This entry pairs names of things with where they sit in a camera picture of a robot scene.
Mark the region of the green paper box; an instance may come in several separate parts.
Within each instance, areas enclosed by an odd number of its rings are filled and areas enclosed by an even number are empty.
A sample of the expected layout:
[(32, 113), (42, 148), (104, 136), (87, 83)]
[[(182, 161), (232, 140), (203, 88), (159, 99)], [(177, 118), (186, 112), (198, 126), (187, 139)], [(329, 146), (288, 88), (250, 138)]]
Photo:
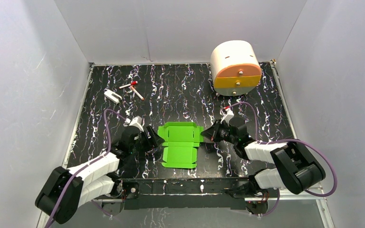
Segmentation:
[(203, 127), (194, 122), (167, 122), (158, 127), (157, 134), (164, 139), (162, 166), (173, 169), (194, 169), (197, 148), (203, 142)]

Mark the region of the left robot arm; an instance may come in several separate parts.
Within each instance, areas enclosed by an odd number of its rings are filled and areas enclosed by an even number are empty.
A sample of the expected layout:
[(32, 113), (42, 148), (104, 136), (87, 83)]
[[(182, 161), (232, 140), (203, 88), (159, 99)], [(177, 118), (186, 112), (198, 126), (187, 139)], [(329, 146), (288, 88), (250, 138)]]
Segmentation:
[(80, 206), (99, 196), (119, 197), (123, 185), (115, 171), (131, 155), (149, 152), (164, 141), (151, 126), (126, 127), (120, 137), (111, 142), (109, 151), (75, 167), (56, 167), (38, 194), (35, 206), (49, 216), (48, 225), (64, 224)]

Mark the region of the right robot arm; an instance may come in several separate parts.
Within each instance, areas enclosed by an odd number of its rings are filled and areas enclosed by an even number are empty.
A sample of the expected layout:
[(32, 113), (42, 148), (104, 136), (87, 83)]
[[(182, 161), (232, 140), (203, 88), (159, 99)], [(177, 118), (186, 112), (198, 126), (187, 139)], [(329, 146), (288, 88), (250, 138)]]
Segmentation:
[(212, 142), (231, 143), (241, 159), (275, 166), (250, 175), (248, 183), (229, 189), (230, 195), (243, 190), (246, 194), (260, 197), (271, 188), (300, 194), (326, 177), (324, 168), (305, 145), (292, 140), (280, 143), (257, 141), (250, 137), (245, 121), (240, 117), (229, 121), (216, 120), (201, 135)]

